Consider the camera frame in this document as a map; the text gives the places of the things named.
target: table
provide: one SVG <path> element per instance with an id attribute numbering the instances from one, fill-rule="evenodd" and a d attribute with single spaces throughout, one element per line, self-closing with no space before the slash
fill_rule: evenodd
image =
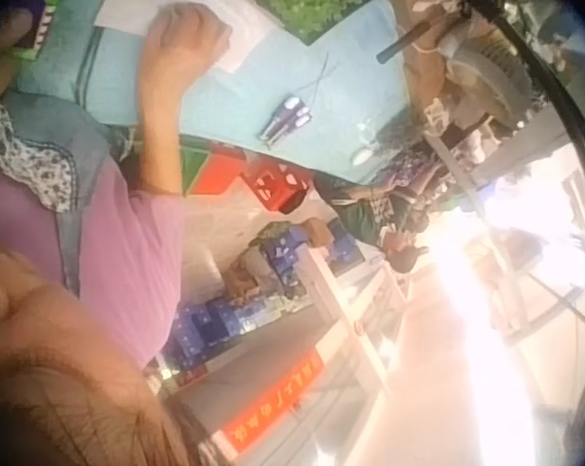
<path id="1" fill-rule="evenodd" d="M 143 39 L 94 27 L 98 7 L 99 2 L 63 0 L 45 49 L 16 86 L 74 100 L 104 123 L 134 124 Z M 354 167 L 352 156 L 409 105 L 402 58 L 386 65 L 375 60 L 396 38 L 389 0 L 372 0 L 309 47 L 276 29 L 235 74 L 211 70 L 195 83 L 183 99 L 180 130 L 354 182 L 368 181 L 387 160 L 372 157 Z M 316 91 L 312 83 L 325 61 Z M 290 92 L 311 106 L 313 121 L 268 150 L 256 134 Z"/>

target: red sign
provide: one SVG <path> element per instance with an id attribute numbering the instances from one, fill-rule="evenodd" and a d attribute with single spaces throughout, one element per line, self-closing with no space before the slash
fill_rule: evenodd
<path id="1" fill-rule="evenodd" d="M 248 410 L 225 425 L 223 432 L 234 449 L 238 453 L 246 450 L 279 417 L 293 409 L 303 392 L 323 369 L 322 359 L 313 349 Z"/>

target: person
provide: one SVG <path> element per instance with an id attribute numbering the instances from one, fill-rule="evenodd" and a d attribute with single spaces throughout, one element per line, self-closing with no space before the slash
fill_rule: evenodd
<path id="1" fill-rule="evenodd" d="M 427 248 L 415 245 L 416 234 L 428 227 L 428 216 L 414 211 L 412 206 L 441 167 L 438 162 L 431 164 L 407 187 L 394 185 L 393 180 L 362 186 L 321 172 L 316 172 L 313 187 L 336 212 L 350 235 L 382 250 L 393 270 L 406 274 L 428 252 Z M 306 191 L 299 191 L 280 212 L 293 212 L 306 195 Z"/>
<path id="2" fill-rule="evenodd" d="M 145 39 L 141 184 L 129 192 L 82 109 L 4 91 L 31 14 L 0 21 L 0 464 L 200 464 L 142 370 L 179 300 L 182 94 L 229 46 L 208 8 Z"/>

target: paper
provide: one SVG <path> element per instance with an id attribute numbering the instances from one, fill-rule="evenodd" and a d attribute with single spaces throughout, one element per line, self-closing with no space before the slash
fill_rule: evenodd
<path id="1" fill-rule="evenodd" d="M 204 4 L 226 24 L 232 27 L 230 49 L 216 63 L 216 67 L 234 73 L 249 53 L 277 25 L 250 0 L 191 0 Z M 95 24 L 130 34 L 145 36 L 147 29 L 165 5 L 174 0 L 105 0 Z"/>

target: denim vest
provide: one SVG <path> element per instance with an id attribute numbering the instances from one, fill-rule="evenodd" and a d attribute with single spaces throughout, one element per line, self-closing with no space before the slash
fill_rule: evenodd
<path id="1" fill-rule="evenodd" d="M 51 147 L 70 165 L 71 208 L 56 212 L 55 219 L 64 284 L 79 296 L 82 213 L 110 157 L 109 130 L 78 105 L 54 97 L 11 92 L 1 104 L 9 113 L 16 138 L 29 147 Z"/>

